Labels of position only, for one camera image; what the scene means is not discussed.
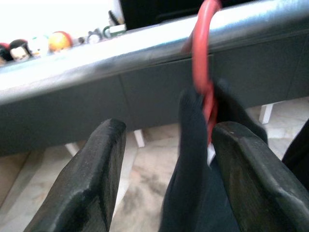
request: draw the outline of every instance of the metal rail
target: metal rail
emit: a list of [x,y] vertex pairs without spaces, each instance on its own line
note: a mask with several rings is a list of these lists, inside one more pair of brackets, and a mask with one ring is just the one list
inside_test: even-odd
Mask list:
[[[162,62],[189,57],[183,46],[196,17],[127,32],[98,44],[0,68],[0,105]],[[283,35],[309,32],[309,0],[262,0],[218,12],[211,22],[215,53]]]

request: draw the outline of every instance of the toy figure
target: toy figure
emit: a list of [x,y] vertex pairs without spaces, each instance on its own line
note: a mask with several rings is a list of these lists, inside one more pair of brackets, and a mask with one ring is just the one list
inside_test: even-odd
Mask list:
[[64,31],[56,31],[49,37],[48,44],[52,52],[61,52],[72,47],[72,39]]
[[13,58],[9,52],[9,45],[7,43],[0,43],[0,66],[3,66],[10,60],[13,60]]
[[95,29],[94,31],[89,31],[88,35],[89,36],[87,41],[89,44],[96,44],[103,38],[99,28]]
[[10,43],[9,51],[16,62],[23,62],[31,57],[26,40],[14,40]]
[[49,51],[48,37],[43,35],[32,38],[28,41],[28,50],[34,57],[46,56]]

